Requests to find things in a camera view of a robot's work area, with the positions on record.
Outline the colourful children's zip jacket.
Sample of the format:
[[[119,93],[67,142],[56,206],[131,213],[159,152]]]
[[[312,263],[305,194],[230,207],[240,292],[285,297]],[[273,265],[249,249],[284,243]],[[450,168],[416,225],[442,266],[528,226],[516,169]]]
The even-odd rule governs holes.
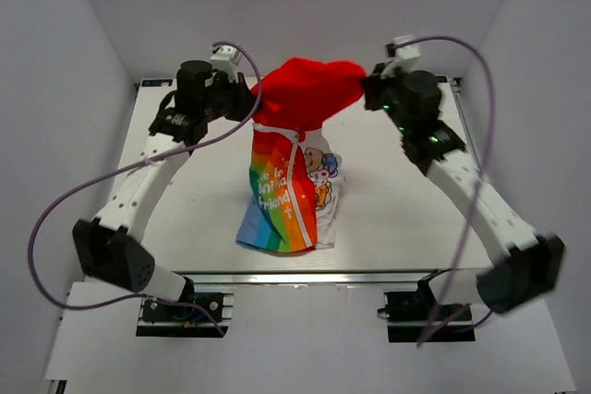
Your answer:
[[[332,248],[344,185],[343,160],[324,123],[363,96],[364,68],[350,61],[292,58],[252,88],[250,204],[238,244],[278,255]]]

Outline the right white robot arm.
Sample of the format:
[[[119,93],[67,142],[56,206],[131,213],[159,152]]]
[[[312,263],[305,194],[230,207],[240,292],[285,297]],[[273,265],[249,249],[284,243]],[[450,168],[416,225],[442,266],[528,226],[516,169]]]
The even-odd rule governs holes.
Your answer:
[[[390,117],[401,133],[406,158],[464,216],[491,262],[484,269],[462,269],[453,262],[422,279],[418,311],[436,319],[451,304],[484,304],[505,314],[551,293],[564,259],[563,241],[539,233],[484,178],[467,145],[440,119],[437,77],[380,63],[361,85],[366,109]]]

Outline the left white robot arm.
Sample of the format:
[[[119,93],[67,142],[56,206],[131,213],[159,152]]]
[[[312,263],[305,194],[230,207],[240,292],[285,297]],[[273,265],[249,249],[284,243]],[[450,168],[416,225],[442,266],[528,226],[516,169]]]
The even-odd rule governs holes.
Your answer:
[[[140,152],[115,196],[90,221],[73,228],[78,260],[85,275],[131,293],[163,299],[173,318],[195,308],[188,278],[157,265],[142,245],[151,214],[167,186],[218,118],[243,123],[256,98],[249,91],[235,57],[213,55],[209,61],[181,64],[176,88],[159,104]]]

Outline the left blue corner label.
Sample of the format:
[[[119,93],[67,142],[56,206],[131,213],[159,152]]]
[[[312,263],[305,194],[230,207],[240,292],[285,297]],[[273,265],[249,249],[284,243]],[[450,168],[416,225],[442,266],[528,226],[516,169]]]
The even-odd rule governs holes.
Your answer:
[[[143,79],[140,83],[142,88],[169,88],[175,85],[172,78]]]

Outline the aluminium front rail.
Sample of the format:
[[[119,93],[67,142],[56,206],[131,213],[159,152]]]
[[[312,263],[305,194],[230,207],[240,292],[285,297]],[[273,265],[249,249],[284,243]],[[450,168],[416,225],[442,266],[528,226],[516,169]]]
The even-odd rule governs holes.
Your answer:
[[[434,274],[435,270],[419,270],[418,272],[402,271],[310,271],[310,272],[238,272],[235,274],[206,272],[187,274],[195,288],[205,287],[237,287],[237,286],[308,286],[308,285],[397,285],[416,283]]]

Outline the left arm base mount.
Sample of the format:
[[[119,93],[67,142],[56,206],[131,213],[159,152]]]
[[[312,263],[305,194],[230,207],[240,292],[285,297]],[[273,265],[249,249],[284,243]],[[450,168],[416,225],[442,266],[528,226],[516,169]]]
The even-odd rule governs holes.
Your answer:
[[[222,339],[233,317],[235,289],[196,284],[187,306],[141,301],[136,336],[140,338]]]

